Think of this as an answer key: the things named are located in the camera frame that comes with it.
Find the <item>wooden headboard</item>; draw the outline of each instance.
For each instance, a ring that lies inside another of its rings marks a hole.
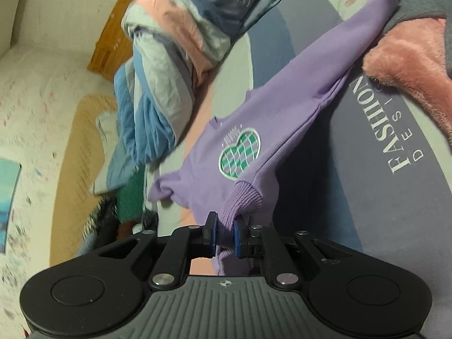
[[[121,29],[121,20],[133,0],[118,0],[96,43],[88,70],[113,81],[119,66],[132,57],[132,42]]]

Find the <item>bed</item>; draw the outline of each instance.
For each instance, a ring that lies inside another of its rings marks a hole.
[[[154,179],[179,169],[212,116],[233,112],[251,88],[265,84],[323,33],[366,0],[281,0],[233,46],[197,94],[189,130]],[[379,141],[357,95],[370,89],[395,129]],[[281,234],[311,232],[422,277],[433,294],[427,337],[452,337],[452,155],[444,135],[408,96],[370,80],[356,63],[342,94],[279,169],[273,224]],[[195,224],[190,210],[168,200],[146,202],[159,214],[159,235]],[[192,273],[213,274],[195,260]]]

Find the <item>pink fuzzy garment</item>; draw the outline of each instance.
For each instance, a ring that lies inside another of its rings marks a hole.
[[[414,19],[392,28],[365,56],[364,72],[410,94],[452,145],[452,80],[447,76],[444,19]]]

